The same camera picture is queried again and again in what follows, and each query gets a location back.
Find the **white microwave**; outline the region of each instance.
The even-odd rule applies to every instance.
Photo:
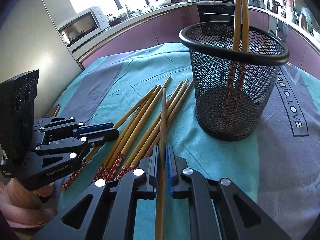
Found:
[[[95,6],[64,21],[57,29],[65,45],[72,52],[108,27],[108,17],[99,6]]]

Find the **white countertop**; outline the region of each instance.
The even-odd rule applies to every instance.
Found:
[[[136,22],[142,21],[146,18],[149,18],[151,16],[154,16],[156,14],[160,14],[160,13],[164,13],[166,11],[175,9],[175,8],[180,8],[180,7],[184,7],[184,6],[188,6],[188,5],[192,5],[192,4],[196,4],[196,5],[201,5],[201,4],[221,4],[218,2],[196,2],[196,3],[186,3],[186,2],[180,2],[177,4],[172,4],[171,6],[167,6],[167,7],[163,7],[163,8],[157,8],[154,10],[151,10],[149,12],[145,12],[143,14],[137,15],[135,17],[129,18],[128,20],[125,20],[124,22],[110,27],[106,30],[104,30],[103,32],[101,32],[99,35],[95,36],[93,39],[91,39],[90,41],[88,41],[87,43],[83,44],[82,46],[80,46],[76,51],[74,51],[72,53],[74,59],[79,59],[82,55],[84,55],[87,51],[89,51],[90,49],[92,49],[93,47],[95,47],[97,44],[99,44],[101,41],[107,39],[108,37],[112,36],[113,34],[126,29],[127,27],[129,27],[130,25],[135,24]],[[317,47],[320,50],[320,43],[307,31],[303,30],[302,28],[300,28],[298,25],[294,24],[293,22],[289,21],[286,18],[281,17],[278,14],[275,14],[273,12],[270,12],[268,10],[262,9],[262,8],[258,8],[258,7],[254,7],[254,6],[248,6],[249,9],[253,9],[253,10],[257,10],[257,11],[261,11],[264,13],[267,13],[279,20],[281,20],[282,22],[286,23],[287,25],[289,25],[292,29],[296,30],[297,32],[299,32],[302,36],[304,36],[311,44],[313,44],[315,47]]]

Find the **mesh pen holder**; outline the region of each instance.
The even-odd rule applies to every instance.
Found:
[[[271,34],[249,29],[249,52],[232,50],[233,22],[205,22],[184,28],[201,128],[221,140],[239,140],[255,129],[275,85],[287,47]]]

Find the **gray stripe on tablecloth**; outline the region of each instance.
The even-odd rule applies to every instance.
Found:
[[[298,69],[281,69],[307,121],[308,136],[293,136],[287,102],[275,86],[258,125],[257,203],[292,240],[301,240],[320,212],[319,113]]]
[[[108,56],[96,69],[85,74],[60,116],[72,116],[77,122],[89,120],[116,81],[122,62],[134,53],[131,51]]]

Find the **basket rim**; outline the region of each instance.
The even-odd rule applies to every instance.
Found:
[[[284,52],[281,55],[275,55],[275,56],[255,54],[255,53],[251,53],[251,52],[241,52],[241,51],[235,51],[232,49],[225,49],[225,48],[207,45],[207,44],[204,44],[204,43],[201,43],[198,41],[191,40],[186,36],[186,33],[189,30],[191,30],[195,27],[208,25],[208,24],[234,25],[234,22],[212,21],[212,22],[203,22],[203,23],[197,23],[197,24],[190,25],[180,31],[180,33],[179,33],[180,42],[183,45],[185,45],[186,47],[188,47],[189,49],[198,51],[200,53],[207,54],[212,57],[220,57],[220,58],[234,60],[237,62],[252,64],[252,65],[281,66],[281,65],[284,65],[285,63],[287,63],[289,60],[289,56],[290,56],[289,50],[288,50],[287,46],[282,41],[280,41],[278,38],[272,36],[270,33],[267,33],[266,31],[261,30],[256,27],[253,27],[253,26],[249,26],[249,29],[268,36],[269,38],[271,38],[272,40],[277,42],[283,48]]]

